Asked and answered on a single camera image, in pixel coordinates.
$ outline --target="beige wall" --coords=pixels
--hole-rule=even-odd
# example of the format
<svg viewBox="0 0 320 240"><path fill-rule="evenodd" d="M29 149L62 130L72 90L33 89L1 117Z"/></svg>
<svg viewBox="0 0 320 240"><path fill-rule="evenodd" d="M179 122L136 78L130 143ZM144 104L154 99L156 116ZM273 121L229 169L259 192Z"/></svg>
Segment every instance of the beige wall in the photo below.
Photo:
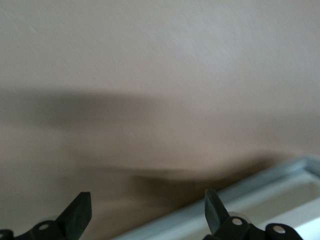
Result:
<svg viewBox="0 0 320 240"><path fill-rule="evenodd" d="M320 3L0 1L0 228L91 191L102 240L320 154Z"/></svg>

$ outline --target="wall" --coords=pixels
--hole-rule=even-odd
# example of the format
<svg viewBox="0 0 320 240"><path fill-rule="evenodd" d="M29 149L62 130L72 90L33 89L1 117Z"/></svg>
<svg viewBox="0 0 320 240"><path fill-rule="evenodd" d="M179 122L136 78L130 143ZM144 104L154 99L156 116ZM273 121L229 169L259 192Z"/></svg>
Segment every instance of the wall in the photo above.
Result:
<svg viewBox="0 0 320 240"><path fill-rule="evenodd" d="M320 154L320 3L1 1L0 228L91 191L118 235Z"/></svg>

